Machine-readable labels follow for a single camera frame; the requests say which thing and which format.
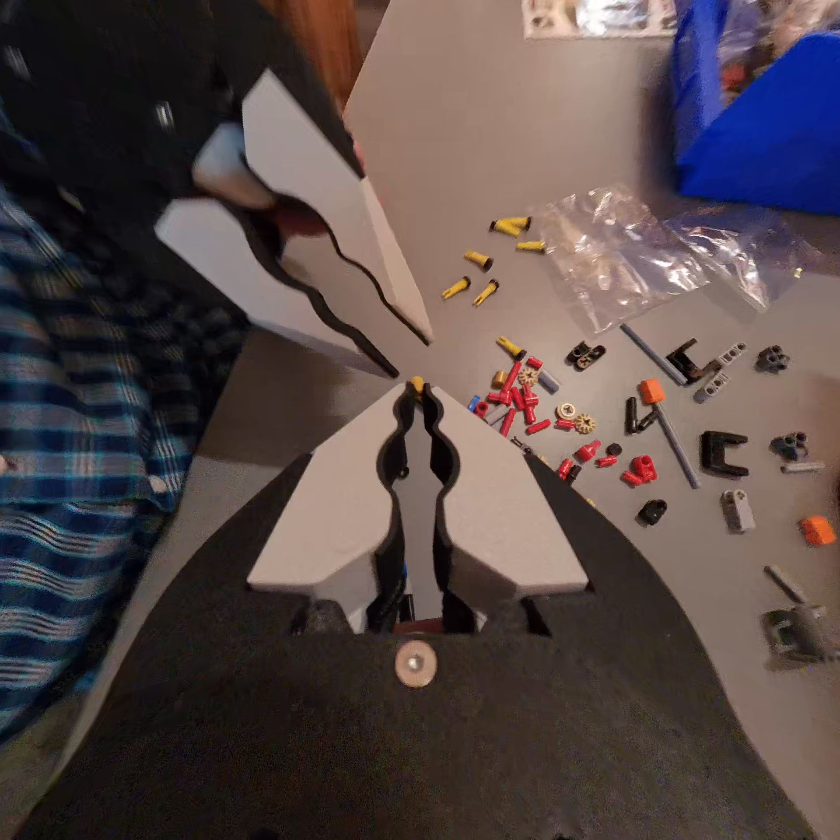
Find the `cluster of yellow lego pins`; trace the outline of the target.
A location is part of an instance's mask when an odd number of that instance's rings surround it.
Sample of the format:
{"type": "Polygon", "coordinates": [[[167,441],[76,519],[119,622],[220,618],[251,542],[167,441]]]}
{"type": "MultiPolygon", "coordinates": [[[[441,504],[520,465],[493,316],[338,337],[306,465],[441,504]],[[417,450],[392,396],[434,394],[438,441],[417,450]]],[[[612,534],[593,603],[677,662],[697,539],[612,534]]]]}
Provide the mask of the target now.
{"type": "MultiPolygon", "coordinates": [[[[545,253],[546,245],[541,239],[522,238],[523,236],[531,233],[532,226],[533,216],[531,215],[519,217],[498,217],[491,221],[489,231],[491,233],[515,238],[517,240],[515,249],[519,253],[542,255],[545,253]]],[[[475,251],[474,249],[468,249],[465,251],[463,259],[465,262],[469,263],[470,266],[478,269],[482,276],[486,276],[486,280],[482,281],[480,289],[478,289],[471,302],[471,306],[473,308],[480,308],[496,293],[498,293],[501,288],[499,280],[490,276],[490,273],[496,264],[496,260],[491,255],[475,251]]],[[[440,292],[440,299],[441,301],[450,301],[457,296],[466,294],[471,287],[471,276],[461,276],[457,279],[457,281],[451,283],[440,292]]],[[[523,358],[523,356],[527,355],[524,349],[509,339],[499,338],[497,343],[514,360],[519,361],[523,358]]]]}

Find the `person's left forearm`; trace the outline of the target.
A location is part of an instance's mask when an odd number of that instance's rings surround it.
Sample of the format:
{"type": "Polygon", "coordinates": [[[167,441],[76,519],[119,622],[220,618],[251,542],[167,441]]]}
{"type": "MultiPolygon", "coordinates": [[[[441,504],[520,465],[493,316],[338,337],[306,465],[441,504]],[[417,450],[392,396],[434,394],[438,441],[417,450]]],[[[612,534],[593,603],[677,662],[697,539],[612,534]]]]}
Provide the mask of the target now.
{"type": "Polygon", "coordinates": [[[73,286],[112,360],[153,401],[189,412],[203,434],[248,337],[245,316],[112,268],[81,267],[73,286]]]}

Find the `long grey lego axle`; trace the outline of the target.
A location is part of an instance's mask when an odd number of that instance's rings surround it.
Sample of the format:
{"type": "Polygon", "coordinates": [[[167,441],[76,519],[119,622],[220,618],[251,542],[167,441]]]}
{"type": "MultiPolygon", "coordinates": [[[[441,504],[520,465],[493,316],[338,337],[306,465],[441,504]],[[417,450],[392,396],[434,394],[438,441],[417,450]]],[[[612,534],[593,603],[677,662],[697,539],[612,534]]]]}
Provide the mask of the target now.
{"type": "Polygon", "coordinates": [[[620,331],[628,337],[639,350],[641,350],[672,382],[677,386],[688,384],[687,377],[681,373],[666,357],[658,353],[650,346],[635,330],[623,322],[619,326],[620,331]]]}
{"type": "Polygon", "coordinates": [[[654,413],[656,414],[659,425],[661,426],[666,440],[668,441],[668,446],[675,455],[677,462],[679,463],[679,467],[688,481],[690,488],[693,490],[700,489],[701,484],[698,474],[692,466],[686,450],[681,443],[673,424],[667,416],[662,402],[654,404],[654,413]]]}

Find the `black lego bracket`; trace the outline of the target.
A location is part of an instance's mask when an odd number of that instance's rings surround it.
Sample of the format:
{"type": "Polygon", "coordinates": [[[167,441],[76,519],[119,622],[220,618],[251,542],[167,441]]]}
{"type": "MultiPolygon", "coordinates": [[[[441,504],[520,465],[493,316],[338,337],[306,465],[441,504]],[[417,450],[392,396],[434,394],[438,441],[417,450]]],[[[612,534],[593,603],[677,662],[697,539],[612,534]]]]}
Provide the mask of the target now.
{"type": "Polygon", "coordinates": [[[699,366],[689,357],[688,351],[696,344],[697,339],[691,338],[665,357],[667,362],[686,378],[688,384],[701,382],[720,370],[720,365],[716,359],[709,361],[704,366],[699,366]]]}
{"type": "Polygon", "coordinates": [[[729,432],[707,430],[700,435],[700,466],[711,475],[740,480],[749,476],[749,468],[727,462],[728,448],[747,444],[749,437],[729,432]]]}

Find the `blue plastic bin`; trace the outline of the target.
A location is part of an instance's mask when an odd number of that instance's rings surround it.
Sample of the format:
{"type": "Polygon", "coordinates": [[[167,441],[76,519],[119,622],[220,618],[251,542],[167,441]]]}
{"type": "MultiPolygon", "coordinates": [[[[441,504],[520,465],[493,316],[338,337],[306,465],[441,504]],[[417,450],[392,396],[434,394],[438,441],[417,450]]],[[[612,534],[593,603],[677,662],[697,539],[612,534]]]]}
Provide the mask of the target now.
{"type": "Polygon", "coordinates": [[[678,192],[838,215],[838,32],[806,35],[724,104],[717,49],[727,5],[675,2],[670,88],[678,192]]]}

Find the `grey lego block connector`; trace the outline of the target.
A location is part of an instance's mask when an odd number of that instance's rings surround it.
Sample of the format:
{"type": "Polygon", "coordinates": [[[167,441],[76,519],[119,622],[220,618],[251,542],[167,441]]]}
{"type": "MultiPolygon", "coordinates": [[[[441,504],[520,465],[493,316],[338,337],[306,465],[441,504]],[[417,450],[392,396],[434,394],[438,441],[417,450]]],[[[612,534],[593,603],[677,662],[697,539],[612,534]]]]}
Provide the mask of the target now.
{"type": "Polygon", "coordinates": [[[745,490],[726,490],[720,498],[727,529],[733,534],[746,534],[756,529],[756,521],[745,490]]]}

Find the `grey lego differential assembly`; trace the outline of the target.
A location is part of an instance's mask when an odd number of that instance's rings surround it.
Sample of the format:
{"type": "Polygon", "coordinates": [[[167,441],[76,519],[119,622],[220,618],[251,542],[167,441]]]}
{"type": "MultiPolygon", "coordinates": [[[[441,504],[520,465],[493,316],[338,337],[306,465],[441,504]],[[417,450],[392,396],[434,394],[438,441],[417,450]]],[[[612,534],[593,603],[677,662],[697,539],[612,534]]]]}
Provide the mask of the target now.
{"type": "Polygon", "coordinates": [[[763,571],[790,601],[761,617],[773,655],[800,665],[838,664],[838,631],[828,625],[825,607],[814,603],[778,565],[765,565],[763,571]]]}

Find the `lego instruction booklet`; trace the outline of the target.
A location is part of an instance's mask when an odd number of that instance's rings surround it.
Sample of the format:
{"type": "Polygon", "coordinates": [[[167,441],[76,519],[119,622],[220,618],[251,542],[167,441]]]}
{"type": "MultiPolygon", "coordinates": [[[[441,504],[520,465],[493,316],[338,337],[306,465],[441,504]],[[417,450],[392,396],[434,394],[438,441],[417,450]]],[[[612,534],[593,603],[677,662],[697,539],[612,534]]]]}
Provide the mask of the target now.
{"type": "Polygon", "coordinates": [[[672,1],[521,1],[525,39],[672,39],[672,1]]]}

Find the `plastic bag of lego pieces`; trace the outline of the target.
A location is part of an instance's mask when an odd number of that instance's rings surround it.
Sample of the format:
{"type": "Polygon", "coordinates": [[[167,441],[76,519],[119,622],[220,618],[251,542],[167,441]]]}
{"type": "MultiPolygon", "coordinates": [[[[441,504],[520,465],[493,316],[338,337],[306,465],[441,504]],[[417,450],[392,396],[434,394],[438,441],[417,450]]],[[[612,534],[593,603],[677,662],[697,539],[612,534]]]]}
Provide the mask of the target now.
{"type": "Polygon", "coordinates": [[[722,92],[735,94],[806,35],[838,31],[838,1],[730,1],[717,42],[722,92]]]}

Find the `brown wooden furniture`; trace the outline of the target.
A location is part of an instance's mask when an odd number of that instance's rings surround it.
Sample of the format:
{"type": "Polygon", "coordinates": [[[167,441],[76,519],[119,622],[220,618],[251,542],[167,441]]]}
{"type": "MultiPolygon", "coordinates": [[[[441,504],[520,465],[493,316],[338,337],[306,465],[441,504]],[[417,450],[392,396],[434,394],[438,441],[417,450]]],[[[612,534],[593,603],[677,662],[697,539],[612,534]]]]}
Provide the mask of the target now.
{"type": "Polygon", "coordinates": [[[343,112],[363,64],[355,2],[259,3],[289,28],[343,112]]]}

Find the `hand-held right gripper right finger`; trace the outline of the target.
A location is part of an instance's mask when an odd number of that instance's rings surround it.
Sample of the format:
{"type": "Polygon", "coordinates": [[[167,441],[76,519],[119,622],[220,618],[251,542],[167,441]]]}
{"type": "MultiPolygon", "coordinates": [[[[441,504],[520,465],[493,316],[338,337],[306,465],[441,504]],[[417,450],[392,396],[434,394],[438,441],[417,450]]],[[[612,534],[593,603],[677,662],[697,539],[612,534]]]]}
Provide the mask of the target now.
{"type": "Polygon", "coordinates": [[[421,405],[443,631],[472,634],[508,603],[585,592],[589,576],[538,481],[557,476],[441,387],[425,383],[421,405]]]}

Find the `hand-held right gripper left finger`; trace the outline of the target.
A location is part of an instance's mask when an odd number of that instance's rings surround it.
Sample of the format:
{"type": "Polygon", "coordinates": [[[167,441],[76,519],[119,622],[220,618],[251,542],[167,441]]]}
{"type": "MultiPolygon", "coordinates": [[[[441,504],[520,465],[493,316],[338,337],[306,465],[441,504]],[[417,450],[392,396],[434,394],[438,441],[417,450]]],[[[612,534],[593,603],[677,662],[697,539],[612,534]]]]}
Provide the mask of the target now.
{"type": "Polygon", "coordinates": [[[310,453],[251,589],[335,602],[356,633],[393,630],[407,586],[394,485],[408,476],[416,407],[415,385],[397,386],[310,453]]]}

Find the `clear plastic bag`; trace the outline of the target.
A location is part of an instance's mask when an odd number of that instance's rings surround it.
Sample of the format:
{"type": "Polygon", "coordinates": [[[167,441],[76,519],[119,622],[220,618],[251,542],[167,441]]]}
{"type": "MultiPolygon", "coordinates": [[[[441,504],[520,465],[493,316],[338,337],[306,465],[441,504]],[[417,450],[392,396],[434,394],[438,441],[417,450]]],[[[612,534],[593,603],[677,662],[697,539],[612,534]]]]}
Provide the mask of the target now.
{"type": "Polygon", "coordinates": [[[625,184],[540,205],[532,221],[556,294],[591,334],[710,283],[698,258],[625,184]]]}
{"type": "Polygon", "coordinates": [[[771,309],[823,259],[780,213],[763,206],[704,206],[663,226],[756,312],[771,309]]]}

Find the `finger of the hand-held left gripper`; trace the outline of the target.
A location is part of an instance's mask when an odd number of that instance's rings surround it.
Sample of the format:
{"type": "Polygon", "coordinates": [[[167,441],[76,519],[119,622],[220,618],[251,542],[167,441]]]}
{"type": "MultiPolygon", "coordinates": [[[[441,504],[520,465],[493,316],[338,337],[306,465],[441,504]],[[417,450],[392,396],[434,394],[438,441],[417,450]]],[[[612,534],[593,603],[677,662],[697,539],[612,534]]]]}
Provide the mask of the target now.
{"type": "Polygon", "coordinates": [[[434,332],[424,299],[370,178],[352,167],[325,129],[271,69],[242,102],[245,158],[279,196],[308,205],[341,260],[361,272],[382,305],[426,346],[434,332]]]}
{"type": "Polygon", "coordinates": [[[281,266],[277,226],[264,216],[279,196],[248,166],[243,129],[217,128],[192,173],[205,196],[174,200],[155,225],[157,238],[256,327],[339,364],[395,379],[397,368],[362,331],[338,318],[317,288],[281,266]]]}

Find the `pile of red lego connectors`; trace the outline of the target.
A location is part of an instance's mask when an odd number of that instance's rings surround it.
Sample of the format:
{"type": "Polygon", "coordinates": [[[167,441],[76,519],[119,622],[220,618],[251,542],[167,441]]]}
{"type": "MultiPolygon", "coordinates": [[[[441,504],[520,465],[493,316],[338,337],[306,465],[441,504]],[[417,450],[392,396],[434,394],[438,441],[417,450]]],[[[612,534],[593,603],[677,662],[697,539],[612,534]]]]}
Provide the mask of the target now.
{"type": "Polygon", "coordinates": [[[485,423],[485,415],[494,406],[501,404],[509,407],[508,415],[493,427],[497,427],[498,432],[505,438],[511,434],[511,429],[515,424],[517,416],[521,416],[524,423],[523,434],[526,437],[533,437],[541,434],[548,429],[556,429],[568,433],[576,433],[586,437],[586,441],[578,447],[571,457],[563,459],[557,466],[555,473],[557,477],[566,481],[566,475],[572,465],[581,465],[583,468],[587,465],[593,465],[597,469],[608,469],[618,465],[620,456],[611,458],[606,456],[605,450],[609,444],[603,444],[595,437],[595,432],[590,435],[579,434],[574,429],[574,423],[557,419],[555,415],[555,408],[553,416],[538,417],[538,408],[540,405],[540,396],[535,391],[535,386],[530,387],[525,385],[520,386],[518,381],[518,373],[523,366],[531,366],[535,369],[547,369],[540,360],[533,356],[523,356],[521,360],[514,360],[512,367],[509,370],[505,387],[500,392],[490,391],[486,397],[481,398],[481,403],[473,412],[477,417],[480,417],[485,423]]]}

